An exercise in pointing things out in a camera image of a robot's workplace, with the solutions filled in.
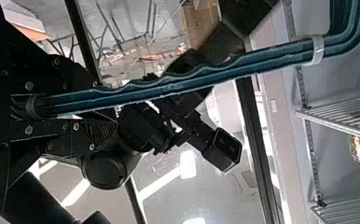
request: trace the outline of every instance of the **screw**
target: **screw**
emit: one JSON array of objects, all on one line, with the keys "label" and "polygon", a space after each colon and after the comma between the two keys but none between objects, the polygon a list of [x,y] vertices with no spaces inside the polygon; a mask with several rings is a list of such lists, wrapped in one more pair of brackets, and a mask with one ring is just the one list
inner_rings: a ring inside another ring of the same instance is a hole
[{"label": "screw", "polygon": [[52,151],[53,149],[54,149],[54,144],[49,143],[49,145],[47,146],[47,151]]},{"label": "screw", "polygon": [[2,72],[0,73],[0,75],[1,75],[2,77],[8,77],[8,71],[2,70]]},{"label": "screw", "polygon": [[32,125],[28,125],[26,128],[25,128],[25,133],[28,134],[28,135],[31,135],[33,133],[33,126]]},{"label": "screw", "polygon": [[63,124],[62,129],[63,129],[64,131],[66,131],[67,128],[69,128],[69,125],[68,125],[67,122],[66,122],[66,123]]},{"label": "screw", "polygon": [[73,130],[78,131],[79,128],[80,128],[80,124],[79,124],[79,123],[74,123],[74,124],[73,124]]},{"label": "screw", "polygon": [[34,86],[35,86],[35,84],[33,84],[33,82],[28,81],[28,82],[26,82],[26,84],[25,84],[25,89],[26,89],[27,91],[31,91]]},{"label": "screw", "polygon": [[61,59],[55,58],[54,59],[54,65],[58,66],[61,63]]},{"label": "screw", "polygon": [[93,150],[95,150],[95,144],[90,144],[90,151],[93,151]]},{"label": "screw", "polygon": [[4,152],[8,149],[8,143],[2,143],[0,144],[0,151]]}]

